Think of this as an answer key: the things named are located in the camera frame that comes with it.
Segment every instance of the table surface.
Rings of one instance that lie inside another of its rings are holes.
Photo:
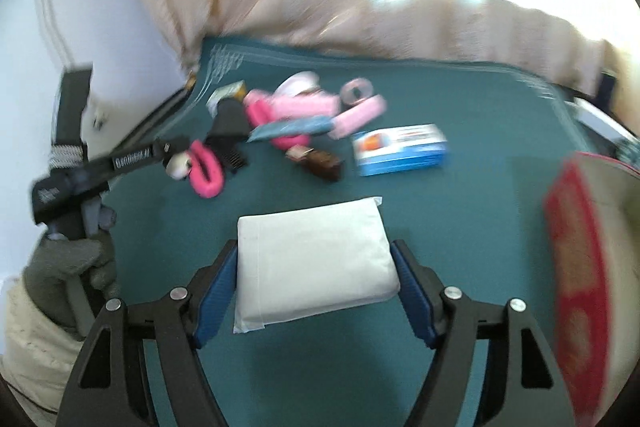
[[[314,139],[345,159],[344,179],[327,184],[268,143],[244,144],[250,165],[212,200],[161,167],[124,176],[106,198],[124,299],[157,299],[210,264],[238,217],[382,196],[389,240],[404,239],[418,260],[472,298],[527,301],[548,338],[554,321],[554,270],[542,202],[563,158],[588,150],[553,87],[509,66],[325,57],[238,38],[206,39],[191,100],[157,130],[202,139],[205,103],[216,87],[244,80],[273,90],[303,70],[337,92],[368,78],[388,111],[365,130],[435,123],[449,156],[439,168],[359,177],[351,141]],[[220,333],[200,352],[220,408],[234,426],[401,426],[432,352],[412,335],[398,298],[233,335],[232,301]],[[459,421],[471,425],[486,343],[478,342]],[[154,344],[148,372],[161,425],[175,425]]]

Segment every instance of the brown bottle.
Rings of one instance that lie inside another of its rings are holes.
[[[286,155],[314,176],[324,180],[337,182],[342,177],[342,160],[335,154],[310,149],[303,145],[294,145],[287,150]]]

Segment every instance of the beige sleeve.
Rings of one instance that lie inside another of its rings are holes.
[[[5,340],[0,362],[2,377],[44,409],[57,411],[82,343],[73,340],[35,306],[22,279],[7,295]],[[17,397],[31,417],[25,404],[28,401]]]

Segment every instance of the gloved hand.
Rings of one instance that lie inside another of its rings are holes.
[[[119,293],[111,235],[100,230],[88,239],[40,240],[22,279],[34,304],[55,324],[77,334],[76,319],[66,297],[66,280],[89,270],[90,283],[106,299]]]

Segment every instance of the metal screw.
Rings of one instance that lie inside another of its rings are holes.
[[[171,293],[169,293],[169,296],[174,301],[181,301],[188,294],[189,294],[189,292],[187,291],[187,288],[183,288],[182,286],[178,286],[177,288],[174,288],[173,290],[171,290]]]
[[[120,299],[109,299],[107,301],[107,304],[104,305],[104,307],[107,308],[108,312],[119,310],[120,306],[122,306],[122,302],[120,302]]]
[[[449,297],[449,299],[457,301],[458,299],[462,299],[462,290],[455,286],[447,286],[444,288],[444,295]]]
[[[527,309],[527,303],[522,299],[511,299],[509,301],[509,306],[511,306],[513,311],[520,313]]]

